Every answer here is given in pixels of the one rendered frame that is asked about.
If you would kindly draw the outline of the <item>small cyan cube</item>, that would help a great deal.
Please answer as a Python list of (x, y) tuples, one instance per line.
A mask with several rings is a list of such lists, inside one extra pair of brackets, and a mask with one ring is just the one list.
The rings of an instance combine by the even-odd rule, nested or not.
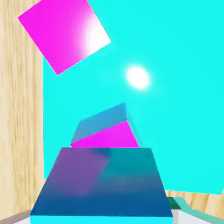
[(149, 148), (60, 150), (31, 224), (173, 224)]

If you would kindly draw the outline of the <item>large cyan box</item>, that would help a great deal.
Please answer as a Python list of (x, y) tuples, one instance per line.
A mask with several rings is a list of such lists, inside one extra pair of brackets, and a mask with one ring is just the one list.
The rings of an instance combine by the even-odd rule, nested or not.
[(111, 43), (55, 75), (43, 61), (44, 177), (80, 120), (125, 103), (164, 188), (224, 189), (224, 0), (89, 0)]

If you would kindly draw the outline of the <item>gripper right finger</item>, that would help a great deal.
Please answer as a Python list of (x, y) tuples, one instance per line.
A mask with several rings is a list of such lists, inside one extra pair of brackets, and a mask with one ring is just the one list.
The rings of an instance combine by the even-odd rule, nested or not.
[(224, 220), (192, 209), (182, 197), (168, 197), (173, 224), (224, 224)]

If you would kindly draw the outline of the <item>small magenta cube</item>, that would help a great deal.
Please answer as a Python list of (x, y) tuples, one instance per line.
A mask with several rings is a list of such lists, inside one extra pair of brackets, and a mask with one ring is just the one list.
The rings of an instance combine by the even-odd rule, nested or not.
[(139, 147), (125, 103), (81, 120), (71, 147)]
[(88, 0), (40, 0), (18, 19), (56, 75), (111, 42)]

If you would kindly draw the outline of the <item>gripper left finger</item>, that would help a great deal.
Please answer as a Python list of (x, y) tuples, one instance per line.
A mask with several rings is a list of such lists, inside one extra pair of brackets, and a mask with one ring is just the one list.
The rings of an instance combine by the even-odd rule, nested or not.
[(0, 220), (0, 224), (31, 224), (30, 212), (31, 210), (26, 210), (16, 215), (7, 217), (5, 219)]

